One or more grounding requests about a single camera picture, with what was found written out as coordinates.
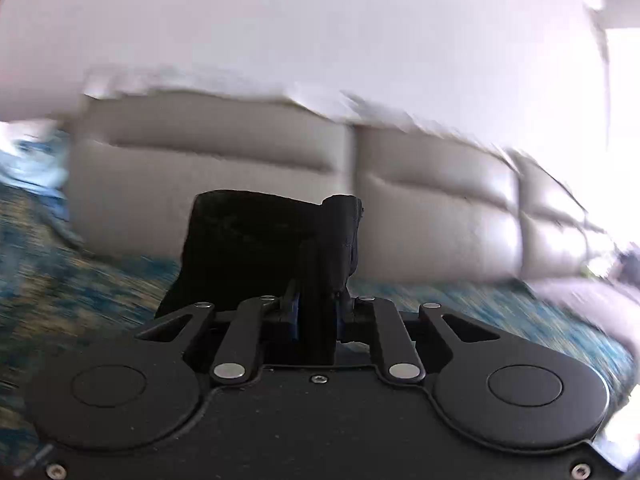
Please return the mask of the light blue clothes pile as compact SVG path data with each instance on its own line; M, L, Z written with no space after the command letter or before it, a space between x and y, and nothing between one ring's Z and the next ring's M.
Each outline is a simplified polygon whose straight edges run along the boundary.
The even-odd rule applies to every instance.
M56 220L68 221L63 192L70 136L45 122L1 123L1 183L29 192Z

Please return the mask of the cream lace sofa throw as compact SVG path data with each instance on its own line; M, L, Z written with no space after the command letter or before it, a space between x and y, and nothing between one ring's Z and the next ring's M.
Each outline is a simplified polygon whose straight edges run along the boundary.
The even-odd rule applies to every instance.
M353 93L299 82L278 84L259 81L218 68L179 70L170 66L135 68L103 65L88 70L82 85L82 94L95 100L180 91L239 102L294 105L338 124L388 127L405 133L422 132L471 144L486 152L502 152L502 146L494 141L483 140L472 133Z

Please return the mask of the teal paisley sofa cover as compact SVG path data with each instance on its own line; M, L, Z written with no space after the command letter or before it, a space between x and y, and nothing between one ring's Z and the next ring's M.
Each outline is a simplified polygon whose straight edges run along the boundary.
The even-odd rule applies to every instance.
M21 463L38 439L24 419L21 388L46 359L152 320L177 276L171 260L93 257L36 196L1 189L1 463ZM390 286L353 280L350 291L414 311L439 302L591 365L627 403L637 364L592 323L536 299L521 282L499 286Z

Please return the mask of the black pants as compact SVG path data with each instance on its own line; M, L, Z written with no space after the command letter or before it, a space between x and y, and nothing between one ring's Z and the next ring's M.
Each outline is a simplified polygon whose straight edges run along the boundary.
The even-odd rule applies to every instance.
M155 315L197 302L234 310L250 298L280 297L295 310L303 359L332 362L338 312L358 266L362 214L352 195L313 204L248 191L202 193L192 205L180 271Z

